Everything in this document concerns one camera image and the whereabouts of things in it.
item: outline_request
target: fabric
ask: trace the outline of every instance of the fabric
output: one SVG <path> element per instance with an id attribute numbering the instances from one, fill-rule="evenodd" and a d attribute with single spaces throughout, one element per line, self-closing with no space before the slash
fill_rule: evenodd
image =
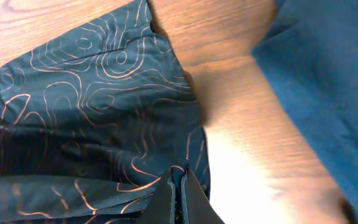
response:
<path id="1" fill-rule="evenodd" d="M 170 167 L 209 195 L 198 104 L 151 19 L 136 0 L 0 68 L 0 222 L 134 223 Z"/>
<path id="2" fill-rule="evenodd" d="M 358 214 L 358 0 L 281 0 L 252 54 Z"/>

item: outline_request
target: table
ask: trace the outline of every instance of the table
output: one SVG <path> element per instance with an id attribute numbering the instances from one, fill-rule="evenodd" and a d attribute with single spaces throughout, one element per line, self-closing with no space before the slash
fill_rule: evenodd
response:
<path id="1" fill-rule="evenodd" d="M 0 66 L 128 2 L 0 0 Z M 274 18 L 273 1 L 152 4 L 164 30 L 159 32 L 165 32 L 193 77 L 208 135 L 211 204 L 222 219 L 345 223 L 338 187 L 283 112 L 249 53 Z M 226 182 L 235 188 L 227 189 Z"/>

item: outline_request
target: wooden table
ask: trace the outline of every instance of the wooden table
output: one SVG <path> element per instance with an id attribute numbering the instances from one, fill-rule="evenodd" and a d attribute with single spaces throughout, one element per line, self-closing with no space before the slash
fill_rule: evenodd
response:
<path id="1" fill-rule="evenodd" d="M 129 1 L 0 0 L 0 66 Z M 249 54 L 274 18 L 273 1 L 154 0 L 153 5 L 195 82 L 208 135 L 211 204 L 222 219 L 345 223 L 340 191 Z"/>

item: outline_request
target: wood grain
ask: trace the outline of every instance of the wood grain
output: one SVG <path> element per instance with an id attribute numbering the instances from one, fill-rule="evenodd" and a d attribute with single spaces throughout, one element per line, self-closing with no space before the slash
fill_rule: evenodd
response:
<path id="1" fill-rule="evenodd" d="M 0 66 L 129 1 L 0 0 Z M 223 220 L 346 223 L 336 184 L 249 54 L 273 19 L 272 0 L 153 6 L 195 83 L 208 135 L 211 204 Z"/>

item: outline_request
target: patterned cloth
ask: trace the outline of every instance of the patterned cloth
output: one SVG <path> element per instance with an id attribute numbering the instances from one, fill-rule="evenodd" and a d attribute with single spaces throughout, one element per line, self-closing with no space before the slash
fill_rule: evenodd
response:
<path id="1" fill-rule="evenodd" d="M 136 0 L 0 68 L 0 222 L 132 223 L 170 167 L 209 195 L 196 98 L 150 20 Z"/>
<path id="2" fill-rule="evenodd" d="M 358 0 L 277 5 L 254 57 L 358 213 Z"/>

